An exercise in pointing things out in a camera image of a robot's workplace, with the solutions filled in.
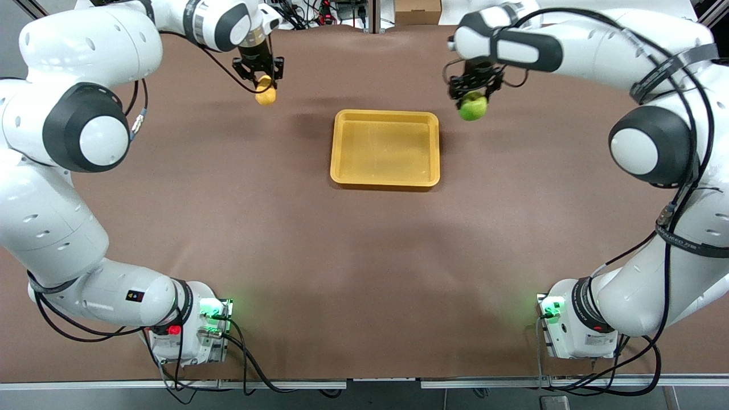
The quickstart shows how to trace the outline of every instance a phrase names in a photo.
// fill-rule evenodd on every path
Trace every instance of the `brown table surface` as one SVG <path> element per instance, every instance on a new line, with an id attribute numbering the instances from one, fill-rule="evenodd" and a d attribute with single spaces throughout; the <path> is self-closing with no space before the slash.
<path id="1" fill-rule="evenodd" d="M 452 33 L 276 33 L 286 70 L 269 107 L 166 37 L 127 159 L 74 176 L 109 233 L 107 256 L 233 298 L 271 378 L 535 375 L 535 294 L 643 239 L 670 193 L 610 158 L 607 133 L 634 107 L 623 92 L 531 73 L 497 93 L 481 121 L 460 120 L 441 80 Z M 428 193 L 338 187 L 329 166 L 342 109 L 435 113 L 440 183 Z M 135 336 L 89 345 L 55 334 L 20 264 L 4 250 L 0 258 L 0 382 L 158 378 Z M 729 339 L 728 308 L 724 298 L 669 328 L 663 370 L 726 373 L 717 342 Z M 233 356 L 187 375 L 239 377 Z M 652 361 L 625 372 L 652 373 Z"/>

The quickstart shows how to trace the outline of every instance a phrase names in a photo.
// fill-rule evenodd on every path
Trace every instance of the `empty yellow tray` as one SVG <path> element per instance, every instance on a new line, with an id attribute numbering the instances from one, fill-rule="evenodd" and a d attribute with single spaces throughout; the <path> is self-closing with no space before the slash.
<path id="1" fill-rule="evenodd" d="M 340 184 L 432 187 L 440 180 L 438 118 L 430 112 L 339 111 L 330 174 Z"/>

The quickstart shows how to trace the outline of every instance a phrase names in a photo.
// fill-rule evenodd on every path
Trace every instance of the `white robotic arm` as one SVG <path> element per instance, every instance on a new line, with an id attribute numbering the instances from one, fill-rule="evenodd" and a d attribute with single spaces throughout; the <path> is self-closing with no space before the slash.
<path id="1" fill-rule="evenodd" d="M 130 127 L 112 88 L 157 69 L 159 31 L 213 50 L 254 50 L 241 51 L 252 57 L 241 65 L 275 77 L 276 63 L 260 50 L 268 51 L 280 16 L 255 0 L 94 3 L 110 4 L 82 0 L 29 23 L 19 38 L 27 78 L 0 80 L 0 245 L 28 269 L 39 306 L 151 328 L 159 361 L 222 360 L 228 324 L 215 317 L 228 316 L 231 302 L 203 283 L 105 258 L 109 238 L 70 171 L 107 171 L 124 160 Z M 255 84 L 254 70 L 246 72 Z"/>
<path id="2" fill-rule="evenodd" d="M 585 15 L 542 26 L 538 10 L 536 1 L 524 0 L 465 15 L 448 42 L 466 61 L 464 74 L 451 77 L 449 93 L 460 110 L 471 109 L 474 90 L 484 88 L 481 98 L 488 98 L 501 87 L 499 63 L 600 82 L 629 91 L 641 104 L 609 132 L 611 155 L 634 177 L 679 189 L 676 201 L 658 218 L 658 235 L 622 268 L 560 281 L 540 303 L 549 317 L 550 353 L 611 357 L 618 333 L 662 331 L 729 289 L 728 69 L 712 62 L 710 31 L 689 20 L 613 9 L 602 14 L 618 28 Z"/>

